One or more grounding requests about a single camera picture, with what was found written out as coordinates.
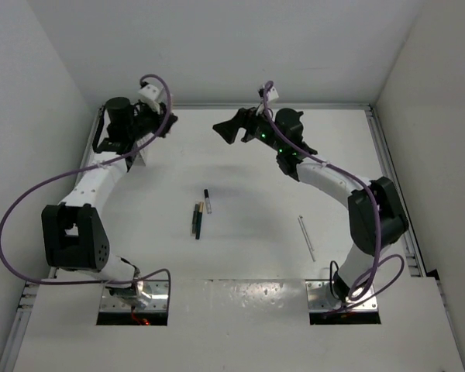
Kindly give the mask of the black clear mascara tube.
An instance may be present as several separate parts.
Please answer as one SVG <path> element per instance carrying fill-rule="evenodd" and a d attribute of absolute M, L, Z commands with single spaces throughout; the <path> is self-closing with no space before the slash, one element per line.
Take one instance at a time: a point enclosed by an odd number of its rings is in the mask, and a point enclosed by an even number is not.
<path fill-rule="evenodd" d="M 211 200 L 210 200 L 208 189 L 204 190 L 204 197 L 205 197 L 206 212 L 207 212 L 207 214 L 211 214 L 212 213 L 212 207 L 211 207 Z"/>

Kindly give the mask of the dark green gold pencil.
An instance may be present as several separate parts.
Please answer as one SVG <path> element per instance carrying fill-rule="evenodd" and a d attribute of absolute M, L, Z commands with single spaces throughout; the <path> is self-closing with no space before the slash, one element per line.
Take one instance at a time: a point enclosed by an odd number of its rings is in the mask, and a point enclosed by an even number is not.
<path fill-rule="evenodd" d="M 200 239 L 201 230 L 202 230 L 202 217 L 203 217 L 204 202 L 201 201 L 198 206 L 197 220 L 196 220 L 196 229 L 195 229 L 195 239 Z"/>

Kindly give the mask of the black grey makeup pencil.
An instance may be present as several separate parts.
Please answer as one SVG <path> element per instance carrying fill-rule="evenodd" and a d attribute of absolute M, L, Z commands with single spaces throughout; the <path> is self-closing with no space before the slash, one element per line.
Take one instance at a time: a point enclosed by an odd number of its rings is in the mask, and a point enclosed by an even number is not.
<path fill-rule="evenodd" d="M 191 235 L 195 236 L 196 233 L 196 224 L 197 224 L 197 218 L 198 218 L 198 211 L 199 211 L 199 203 L 195 203 L 194 209 L 193 209 L 193 215 L 192 215 L 192 220 L 191 220 Z"/>

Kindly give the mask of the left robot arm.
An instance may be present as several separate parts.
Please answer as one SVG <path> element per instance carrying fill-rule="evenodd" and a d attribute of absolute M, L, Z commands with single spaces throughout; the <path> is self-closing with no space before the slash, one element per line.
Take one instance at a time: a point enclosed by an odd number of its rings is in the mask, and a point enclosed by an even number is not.
<path fill-rule="evenodd" d="M 153 134 L 167 135 L 177 116 L 163 102 L 109 99 L 98 115 L 91 163 L 76 187 L 41 213 L 46 261 L 105 283 L 110 295 L 137 298 L 143 290 L 136 265 L 111 252 L 101 213 L 136 159 L 134 150 Z"/>

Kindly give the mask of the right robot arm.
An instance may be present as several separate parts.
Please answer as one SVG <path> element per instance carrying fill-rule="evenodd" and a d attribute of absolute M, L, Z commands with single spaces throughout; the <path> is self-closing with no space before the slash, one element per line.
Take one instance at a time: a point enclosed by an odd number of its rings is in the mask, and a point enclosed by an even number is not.
<path fill-rule="evenodd" d="M 356 301 L 369 291 L 381 253 L 408 231 L 409 222 L 393 181 L 358 177 L 323 160 L 304 141 L 302 115 L 292 108 L 276 115 L 267 109 L 242 108 L 212 128 L 228 144 L 243 129 L 242 142 L 255 139 L 273 149 L 285 175 L 317 188 L 346 208 L 353 245 L 332 275 L 325 298 L 335 304 Z"/>

